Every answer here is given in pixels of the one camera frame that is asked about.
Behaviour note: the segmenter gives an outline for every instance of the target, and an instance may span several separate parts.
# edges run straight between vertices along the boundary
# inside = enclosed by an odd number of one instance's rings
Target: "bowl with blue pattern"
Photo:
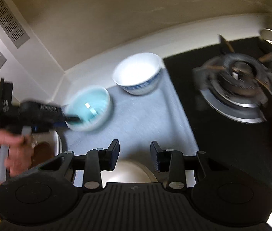
[[[157,88],[163,59],[154,53],[138,53],[121,61],[113,81],[132,95],[145,95]]]

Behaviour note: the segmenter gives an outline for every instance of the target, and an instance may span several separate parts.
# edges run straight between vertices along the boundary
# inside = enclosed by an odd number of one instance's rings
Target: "gas stove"
[[[220,39],[164,59],[166,68],[199,149],[272,189],[272,69],[257,38]]]
[[[220,56],[193,69],[194,80],[206,102],[222,115],[244,123],[266,121],[271,111],[269,100],[260,84],[272,98],[272,73],[255,58],[234,53],[234,49],[222,36]]]

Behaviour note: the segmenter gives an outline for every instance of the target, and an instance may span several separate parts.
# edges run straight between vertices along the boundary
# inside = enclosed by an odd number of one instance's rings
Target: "white bowl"
[[[64,109],[66,115],[75,115],[82,123],[66,125],[75,131],[91,131],[99,128],[110,116],[111,99],[101,86],[91,86],[79,91]]]
[[[138,53],[121,61],[113,72],[113,81],[133,95],[154,90],[161,78],[163,59],[153,53]]]

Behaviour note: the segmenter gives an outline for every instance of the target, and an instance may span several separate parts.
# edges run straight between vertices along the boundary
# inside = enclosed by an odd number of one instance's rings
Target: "range hood vent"
[[[0,0],[0,26],[17,48],[29,39],[4,0]]]

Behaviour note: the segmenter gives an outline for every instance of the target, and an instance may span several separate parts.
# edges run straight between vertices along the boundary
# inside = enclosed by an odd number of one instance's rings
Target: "black stovetop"
[[[257,38],[232,41],[231,45],[236,52],[254,58],[264,55]],[[164,62],[199,149],[272,189],[272,121],[246,124],[228,119],[211,108],[194,87],[192,69],[218,55],[217,44],[165,58]]]

